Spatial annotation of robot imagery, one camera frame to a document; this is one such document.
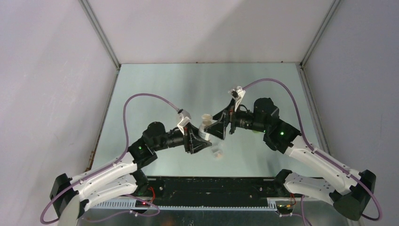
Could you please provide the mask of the white pill bottle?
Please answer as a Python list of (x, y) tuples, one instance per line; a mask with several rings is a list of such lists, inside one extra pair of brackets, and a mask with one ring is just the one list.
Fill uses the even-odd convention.
[(210, 114), (204, 114), (202, 115), (202, 122), (199, 126), (199, 131), (198, 131), (198, 135), (204, 139), (209, 141), (210, 140), (210, 134), (205, 132), (205, 127), (209, 126), (212, 124), (212, 115)]

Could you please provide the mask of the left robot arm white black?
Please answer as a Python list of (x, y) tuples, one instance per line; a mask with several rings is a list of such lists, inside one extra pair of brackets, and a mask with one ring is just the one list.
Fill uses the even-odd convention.
[(194, 154), (212, 145), (209, 137), (203, 126), (197, 128), (191, 123), (170, 131), (161, 122), (150, 123), (122, 158), (73, 177), (56, 177), (50, 199), (57, 216), (61, 217), (74, 197), (79, 198), (78, 216), (82, 216), (95, 205), (117, 196), (147, 194), (148, 179), (141, 169), (157, 159), (157, 151), (182, 145), (187, 153)]

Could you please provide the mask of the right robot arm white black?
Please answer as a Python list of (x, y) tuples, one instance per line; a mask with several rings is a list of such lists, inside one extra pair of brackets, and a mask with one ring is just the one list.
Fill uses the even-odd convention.
[(213, 120), (214, 123), (207, 125), (204, 132), (222, 140), (227, 126), (231, 127), (230, 134), (236, 128), (263, 132), (263, 140), (271, 150), (302, 162), (321, 176), (310, 178), (283, 169), (274, 179), (276, 195), (301, 194), (324, 201), (353, 221), (363, 216), (374, 193), (375, 174), (369, 170), (353, 170), (306, 141), (300, 130), (280, 119), (279, 109), (270, 98), (257, 99), (252, 112), (240, 110), (233, 99), (213, 116)]

